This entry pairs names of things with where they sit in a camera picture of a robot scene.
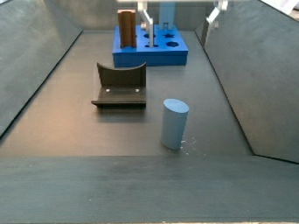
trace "curved holder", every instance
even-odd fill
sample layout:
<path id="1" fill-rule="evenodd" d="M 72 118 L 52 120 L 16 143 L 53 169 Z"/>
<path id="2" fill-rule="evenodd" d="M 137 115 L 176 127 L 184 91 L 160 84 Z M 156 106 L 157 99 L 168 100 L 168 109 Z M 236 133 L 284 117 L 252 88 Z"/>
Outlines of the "curved holder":
<path id="1" fill-rule="evenodd" d="M 97 100 L 91 103 L 104 105 L 145 106 L 145 63 L 127 69 L 115 69 L 97 63 L 101 88 Z"/>

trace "gray wall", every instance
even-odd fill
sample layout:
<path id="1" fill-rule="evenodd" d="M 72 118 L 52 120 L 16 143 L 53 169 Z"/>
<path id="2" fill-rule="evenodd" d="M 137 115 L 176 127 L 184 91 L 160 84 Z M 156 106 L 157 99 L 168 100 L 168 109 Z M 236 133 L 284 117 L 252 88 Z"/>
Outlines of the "gray wall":
<path id="1" fill-rule="evenodd" d="M 47 0 L 0 5 L 0 135 L 32 97 L 80 28 Z"/>
<path id="2" fill-rule="evenodd" d="M 218 20 L 206 51 L 252 150 L 299 162 L 299 24 L 259 1 Z"/>
<path id="3" fill-rule="evenodd" d="M 84 30 L 113 30 L 117 25 L 117 10 L 136 9 L 136 3 L 116 0 L 52 0 L 68 17 Z M 206 17 L 206 5 L 211 3 L 178 3 L 175 24 L 180 30 L 194 31 Z M 148 4 L 148 13 L 159 23 L 159 3 Z"/>

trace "blue pegboard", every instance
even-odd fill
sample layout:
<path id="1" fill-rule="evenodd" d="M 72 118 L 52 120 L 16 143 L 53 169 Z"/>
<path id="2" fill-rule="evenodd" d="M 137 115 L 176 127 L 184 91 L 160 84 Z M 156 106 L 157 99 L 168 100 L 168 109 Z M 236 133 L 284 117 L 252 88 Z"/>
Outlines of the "blue pegboard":
<path id="1" fill-rule="evenodd" d="M 137 67 L 144 62 L 149 67 L 184 66 L 187 63 L 188 47 L 183 37 L 174 27 L 172 30 L 160 30 L 153 26 L 153 47 L 149 47 L 149 39 L 140 25 L 135 28 L 136 48 L 120 48 L 119 26 L 115 30 L 113 61 L 115 67 Z"/>

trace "gray floor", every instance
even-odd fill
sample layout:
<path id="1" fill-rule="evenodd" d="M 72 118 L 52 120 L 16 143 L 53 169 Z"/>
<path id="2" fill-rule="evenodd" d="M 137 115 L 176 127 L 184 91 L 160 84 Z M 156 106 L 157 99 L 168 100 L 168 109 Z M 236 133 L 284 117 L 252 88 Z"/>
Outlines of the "gray floor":
<path id="1" fill-rule="evenodd" d="M 216 75 L 194 32 L 183 32 L 190 47 L 187 66 L 147 68 L 147 108 L 99 110 L 96 62 L 112 67 L 113 33 L 84 32 L 45 86 L 7 134 L 1 157 L 157 156 L 163 102 L 191 107 L 183 155 L 250 155 L 250 149 Z"/>
<path id="2" fill-rule="evenodd" d="M 112 32 L 85 32 L 0 147 L 0 223 L 299 221 L 299 166 L 250 153 L 192 32 L 187 66 L 148 67 L 141 110 L 97 110 L 96 62 Z M 163 101 L 191 106 L 180 153 L 160 145 Z"/>
<path id="3" fill-rule="evenodd" d="M 248 156 L 7 157 L 0 223 L 299 223 L 298 173 Z"/>

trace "cylinder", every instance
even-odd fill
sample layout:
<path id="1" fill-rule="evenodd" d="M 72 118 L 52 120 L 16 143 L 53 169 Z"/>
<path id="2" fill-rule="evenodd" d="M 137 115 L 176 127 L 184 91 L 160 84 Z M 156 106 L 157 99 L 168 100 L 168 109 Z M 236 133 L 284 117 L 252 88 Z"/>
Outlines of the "cylinder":
<path id="1" fill-rule="evenodd" d="M 161 143 L 172 150 L 179 150 L 182 147 L 188 112 L 190 107 L 183 101 L 176 99 L 164 100 Z"/>

